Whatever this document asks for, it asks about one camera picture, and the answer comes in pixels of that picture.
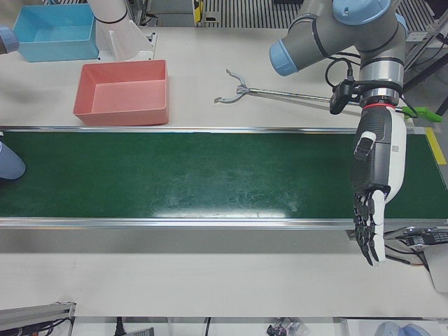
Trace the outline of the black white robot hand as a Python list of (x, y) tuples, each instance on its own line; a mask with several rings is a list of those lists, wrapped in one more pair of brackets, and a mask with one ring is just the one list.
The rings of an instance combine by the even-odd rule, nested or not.
[(407, 128), (386, 103), (363, 107), (353, 141), (351, 187), (355, 238), (369, 265), (386, 259), (384, 213), (405, 175)]

